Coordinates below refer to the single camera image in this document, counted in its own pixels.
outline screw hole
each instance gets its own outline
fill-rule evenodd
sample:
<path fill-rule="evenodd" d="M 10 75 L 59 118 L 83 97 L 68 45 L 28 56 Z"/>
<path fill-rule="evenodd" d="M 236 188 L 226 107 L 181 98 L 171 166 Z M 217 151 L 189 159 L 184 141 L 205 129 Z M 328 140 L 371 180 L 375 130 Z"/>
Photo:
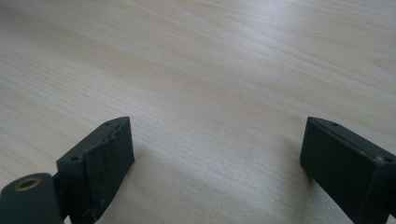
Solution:
<path fill-rule="evenodd" d="M 78 156 L 74 156 L 74 157 L 70 158 L 70 161 L 80 161 L 80 160 L 81 160 L 81 157 L 78 157 Z"/>
<path fill-rule="evenodd" d="M 20 183 L 18 183 L 15 186 L 15 190 L 16 191 L 24 191 L 24 190 L 27 190 L 27 189 L 32 189 L 35 186 L 37 186 L 40 182 L 41 182 L 41 179 L 39 179 L 39 178 L 36 178 L 36 177 L 35 178 L 29 178 L 29 179 L 23 180 Z"/>

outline wooden table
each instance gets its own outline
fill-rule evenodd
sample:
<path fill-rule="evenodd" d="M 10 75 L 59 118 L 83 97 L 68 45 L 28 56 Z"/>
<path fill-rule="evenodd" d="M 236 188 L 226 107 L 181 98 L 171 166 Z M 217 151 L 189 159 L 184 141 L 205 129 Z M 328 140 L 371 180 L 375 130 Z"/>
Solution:
<path fill-rule="evenodd" d="M 351 223 L 300 167 L 305 121 L 396 153 L 396 3 L 1 0 L 0 105 L 1 188 L 131 117 L 97 223 Z"/>

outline black clamp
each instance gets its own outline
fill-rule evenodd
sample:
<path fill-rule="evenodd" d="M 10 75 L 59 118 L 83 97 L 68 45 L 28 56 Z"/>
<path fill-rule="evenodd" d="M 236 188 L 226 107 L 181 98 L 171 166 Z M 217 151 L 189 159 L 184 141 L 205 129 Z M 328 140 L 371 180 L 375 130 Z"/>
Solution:
<path fill-rule="evenodd" d="M 359 224 L 384 224 L 395 213 L 396 157 L 325 120 L 308 118 L 301 165 Z"/>
<path fill-rule="evenodd" d="M 3 188 L 0 223 L 94 223 L 134 163 L 129 118 L 103 123 L 57 160 L 58 173 L 22 177 Z"/>

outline black part edge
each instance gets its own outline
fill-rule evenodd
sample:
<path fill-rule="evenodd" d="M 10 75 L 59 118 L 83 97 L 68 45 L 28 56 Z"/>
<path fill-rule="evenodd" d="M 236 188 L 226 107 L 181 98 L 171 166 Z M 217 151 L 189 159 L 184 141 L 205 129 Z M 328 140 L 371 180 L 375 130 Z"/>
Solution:
<path fill-rule="evenodd" d="M 386 223 L 396 157 L 347 128 L 308 118 L 301 165 L 355 223 Z"/>

